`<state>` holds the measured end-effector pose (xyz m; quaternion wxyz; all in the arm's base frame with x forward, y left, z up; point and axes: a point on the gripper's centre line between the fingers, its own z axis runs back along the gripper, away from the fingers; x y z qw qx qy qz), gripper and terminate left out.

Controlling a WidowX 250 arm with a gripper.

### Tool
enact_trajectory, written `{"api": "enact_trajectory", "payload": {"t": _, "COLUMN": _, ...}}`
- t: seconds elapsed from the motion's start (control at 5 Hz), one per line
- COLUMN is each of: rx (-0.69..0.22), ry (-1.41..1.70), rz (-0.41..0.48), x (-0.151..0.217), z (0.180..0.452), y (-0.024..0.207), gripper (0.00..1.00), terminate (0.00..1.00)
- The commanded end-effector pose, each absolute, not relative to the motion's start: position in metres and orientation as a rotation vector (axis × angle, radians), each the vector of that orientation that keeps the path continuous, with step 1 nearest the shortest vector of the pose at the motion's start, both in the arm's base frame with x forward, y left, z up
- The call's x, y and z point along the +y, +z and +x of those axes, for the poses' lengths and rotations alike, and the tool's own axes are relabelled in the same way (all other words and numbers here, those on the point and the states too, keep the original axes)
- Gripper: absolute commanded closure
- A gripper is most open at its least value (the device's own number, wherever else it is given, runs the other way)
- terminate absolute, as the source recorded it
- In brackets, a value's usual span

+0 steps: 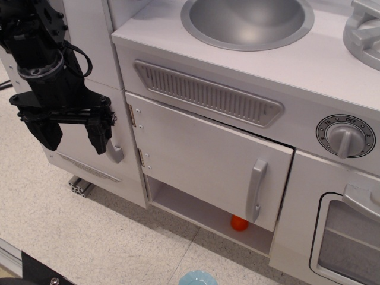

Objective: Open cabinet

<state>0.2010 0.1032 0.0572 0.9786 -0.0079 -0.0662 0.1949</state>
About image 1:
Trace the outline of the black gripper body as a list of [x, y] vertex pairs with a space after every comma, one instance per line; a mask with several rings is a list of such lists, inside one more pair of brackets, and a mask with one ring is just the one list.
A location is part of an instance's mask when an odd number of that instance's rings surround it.
[[59, 51], [52, 65], [33, 69], [18, 67], [17, 71], [31, 87], [31, 91], [14, 95], [9, 100], [18, 108], [22, 121], [114, 125], [110, 98], [85, 86], [84, 75], [72, 49]]

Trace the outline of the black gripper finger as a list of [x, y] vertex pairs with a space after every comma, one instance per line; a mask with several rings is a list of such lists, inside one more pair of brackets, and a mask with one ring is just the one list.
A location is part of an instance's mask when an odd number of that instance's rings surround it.
[[106, 152], [107, 143], [112, 137], [113, 120], [111, 118], [93, 117], [87, 120], [85, 128], [92, 146], [97, 154]]
[[56, 150], [61, 143], [63, 132], [60, 122], [51, 118], [22, 117], [28, 130], [48, 150]]

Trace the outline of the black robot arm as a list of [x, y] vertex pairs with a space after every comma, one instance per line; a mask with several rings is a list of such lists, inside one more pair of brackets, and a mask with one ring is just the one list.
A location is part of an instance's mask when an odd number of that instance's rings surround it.
[[9, 102], [45, 148], [57, 150], [61, 124], [82, 124], [92, 146], [103, 154], [112, 146], [111, 100], [86, 87], [92, 62], [82, 72], [76, 58], [82, 50], [65, 40], [67, 30], [63, 13], [48, 1], [1, 1], [1, 47], [31, 88]]

